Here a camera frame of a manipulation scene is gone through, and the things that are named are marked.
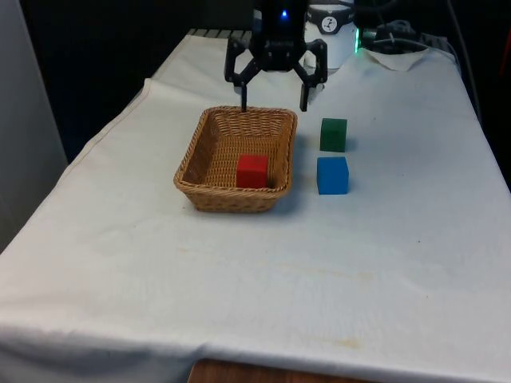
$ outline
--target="red cube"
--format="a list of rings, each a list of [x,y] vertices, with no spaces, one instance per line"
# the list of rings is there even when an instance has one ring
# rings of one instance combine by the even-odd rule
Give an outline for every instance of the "red cube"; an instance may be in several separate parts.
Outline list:
[[[268,156],[242,154],[236,168],[236,187],[261,189],[267,187]]]

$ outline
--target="basket rim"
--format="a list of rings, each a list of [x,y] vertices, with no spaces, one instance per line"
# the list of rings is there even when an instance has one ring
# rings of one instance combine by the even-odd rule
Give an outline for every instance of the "basket rim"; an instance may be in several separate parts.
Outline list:
[[[204,122],[206,118],[213,112],[216,111],[231,111],[234,109],[239,109],[240,107],[236,106],[216,106],[213,108],[205,109],[200,116],[199,124],[196,127],[195,132],[193,133],[192,139],[184,155],[183,160],[181,161],[179,168],[174,175],[174,184],[176,188],[182,191],[184,194],[193,194],[193,195],[209,195],[215,197],[233,197],[233,193],[238,197],[255,197],[258,199],[277,199],[284,195],[286,195],[292,186],[292,166],[287,166],[287,174],[286,181],[283,186],[280,188],[261,188],[261,189],[253,189],[253,188],[236,188],[236,187],[225,187],[225,186],[212,186],[205,184],[192,184],[190,182],[184,181],[184,173],[186,168],[189,165],[189,162],[192,158],[192,154],[194,153],[196,146],[199,142],[199,136],[204,129]],[[249,107],[247,109],[250,112],[278,112],[284,113],[291,117],[292,126],[291,126],[291,134],[287,138],[287,161],[289,163],[292,162],[293,158],[293,142],[295,140],[296,127],[298,125],[298,116],[295,112],[290,109],[283,108],[260,108],[260,107]]]

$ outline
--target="wooden floor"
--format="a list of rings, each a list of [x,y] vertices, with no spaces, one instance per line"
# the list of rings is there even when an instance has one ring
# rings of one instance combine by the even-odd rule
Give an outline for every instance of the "wooden floor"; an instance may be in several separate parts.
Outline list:
[[[344,377],[328,377],[285,369],[268,369],[225,361],[199,361],[188,383],[362,383]]]

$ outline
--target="wicker basket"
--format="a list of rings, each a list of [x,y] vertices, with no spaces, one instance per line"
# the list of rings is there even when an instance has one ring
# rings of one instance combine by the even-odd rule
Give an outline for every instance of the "wicker basket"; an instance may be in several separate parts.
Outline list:
[[[270,210],[291,189],[298,117],[286,109],[218,107],[204,111],[174,184],[199,211]],[[268,156],[268,188],[236,187],[241,154]]]

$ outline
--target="cube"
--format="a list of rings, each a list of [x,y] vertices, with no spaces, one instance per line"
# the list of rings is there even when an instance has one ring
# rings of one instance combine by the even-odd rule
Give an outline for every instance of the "cube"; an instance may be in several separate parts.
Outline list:
[[[348,193],[350,172],[344,157],[318,158],[316,180],[320,195],[338,195]]]
[[[323,118],[321,124],[321,144],[323,152],[344,152],[348,121],[335,118]]]
[[[268,156],[242,154],[236,168],[236,187],[261,189],[267,187]]]

